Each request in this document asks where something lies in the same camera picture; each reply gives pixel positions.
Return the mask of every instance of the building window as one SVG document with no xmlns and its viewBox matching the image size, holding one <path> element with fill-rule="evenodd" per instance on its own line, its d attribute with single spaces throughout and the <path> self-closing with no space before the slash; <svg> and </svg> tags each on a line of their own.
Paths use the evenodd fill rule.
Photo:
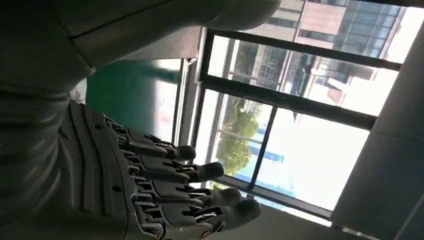
<svg viewBox="0 0 424 240">
<path fill-rule="evenodd" d="M 317 32 L 317 31 L 303 30 L 303 29 L 299 30 L 298 35 L 299 37 L 302 37 L 302 38 L 315 39 L 315 40 L 326 41 L 330 43 L 333 43 L 336 39 L 336 35 Z"/>
<path fill-rule="evenodd" d="M 268 19 L 267 23 L 272 24 L 272 25 L 285 27 L 285 28 L 292 28 L 292 29 L 296 29 L 299 25 L 299 23 L 297 21 L 278 18 L 278 17 L 271 17 L 270 19 Z"/>
<path fill-rule="evenodd" d="M 343 7 L 345 7 L 348 4 L 348 0 L 309 0 L 308 2 L 318 3 L 318 4 L 328 4 L 328 5 L 334 5 L 334 6 L 343 6 Z"/>
</svg>

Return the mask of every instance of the green tree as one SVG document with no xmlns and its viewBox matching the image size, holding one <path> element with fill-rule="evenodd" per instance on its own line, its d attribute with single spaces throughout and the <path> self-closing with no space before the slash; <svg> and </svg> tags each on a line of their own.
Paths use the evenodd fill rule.
<svg viewBox="0 0 424 240">
<path fill-rule="evenodd" d="M 227 108 L 223 128 L 236 135 L 251 138 L 258 131 L 257 112 L 246 112 L 246 101 L 234 98 Z M 233 176 L 247 166 L 252 153 L 248 141 L 233 135 L 223 134 L 219 141 L 216 157 L 221 161 L 225 174 Z"/>
</svg>

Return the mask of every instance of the wall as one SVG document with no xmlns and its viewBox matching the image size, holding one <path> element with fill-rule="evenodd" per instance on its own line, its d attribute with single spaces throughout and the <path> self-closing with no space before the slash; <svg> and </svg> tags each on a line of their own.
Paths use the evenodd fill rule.
<svg viewBox="0 0 424 240">
<path fill-rule="evenodd" d="M 361 238 L 262 205 L 261 215 L 257 219 L 239 228 L 215 233 L 207 240 L 361 240 Z"/>
<path fill-rule="evenodd" d="M 171 141 L 180 59 L 117 61 L 87 78 L 86 103 L 119 124 Z"/>
<path fill-rule="evenodd" d="M 336 35 L 346 8 L 314 2 L 307 2 L 300 29 Z"/>
</svg>

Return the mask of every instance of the glass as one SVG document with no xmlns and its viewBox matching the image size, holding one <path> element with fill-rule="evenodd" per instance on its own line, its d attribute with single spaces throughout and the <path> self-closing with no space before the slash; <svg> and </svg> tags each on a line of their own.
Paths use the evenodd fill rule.
<svg viewBox="0 0 424 240">
<path fill-rule="evenodd" d="M 350 41 L 363 41 L 359 35 L 350 34 Z M 370 38 L 368 45 L 345 44 L 343 50 L 353 54 L 364 53 L 378 57 L 391 52 L 383 51 L 385 42 L 381 38 Z M 245 44 L 236 40 L 232 58 L 222 54 L 223 66 L 231 65 L 229 80 L 283 92 L 320 103 L 378 116 L 390 89 L 397 77 L 397 71 L 368 67 L 319 57 L 301 52 L 288 51 L 255 43 Z M 211 69 L 219 69 L 210 63 Z M 223 130 L 231 133 L 227 123 Z"/>
<path fill-rule="evenodd" d="M 333 210 L 369 132 L 278 109 L 256 185 Z"/>
<path fill-rule="evenodd" d="M 353 24 L 350 32 L 353 34 L 369 36 L 373 32 L 373 26 L 356 23 Z"/>
<path fill-rule="evenodd" d="M 225 174 L 250 182 L 271 111 L 266 104 L 206 90 L 194 163 L 220 162 Z"/>
<path fill-rule="evenodd" d="M 272 107 L 234 96 L 225 96 L 212 162 L 225 174 L 250 182 L 270 119 Z"/>
<path fill-rule="evenodd" d="M 377 21 L 378 15 L 368 12 L 358 12 L 355 21 L 362 24 L 374 25 Z"/>
</svg>

